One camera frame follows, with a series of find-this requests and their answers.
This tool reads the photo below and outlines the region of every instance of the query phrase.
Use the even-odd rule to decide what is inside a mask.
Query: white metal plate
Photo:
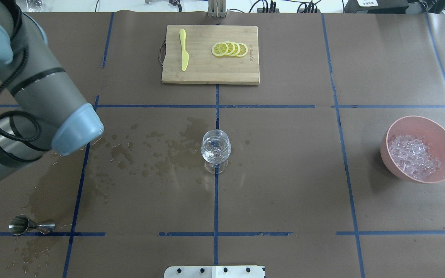
[[[264,266],[168,267],[164,278],[265,278]]]

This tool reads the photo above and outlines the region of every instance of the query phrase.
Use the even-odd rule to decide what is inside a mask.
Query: glass base
[[[212,164],[209,162],[205,162],[205,169],[213,175],[220,174],[220,173],[224,172],[224,170],[226,169],[226,166],[228,166],[227,160],[225,160],[221,164]]]

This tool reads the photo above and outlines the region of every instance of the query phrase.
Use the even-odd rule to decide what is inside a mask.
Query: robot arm
[[[0,92],[20,105],[0,115],[0,180],[55,149],[69,155],[104,131],[99,117],[14,0],[0,0]]]

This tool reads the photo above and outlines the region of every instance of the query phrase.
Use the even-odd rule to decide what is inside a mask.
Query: wine glass
[[[231,154],[231,143],[228,135],[222,130],[211,130],[205,133],[200,151],[205,159],[205,169],[211,174],[220,174],[228,165]]]

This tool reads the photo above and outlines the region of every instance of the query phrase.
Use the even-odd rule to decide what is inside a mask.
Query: yellow knife
[[[185,71],[189,66],[190,58],[190,55],[187,52],[187,32],[185,29],[180,29],[180,41],[182,42],[182,71]]]

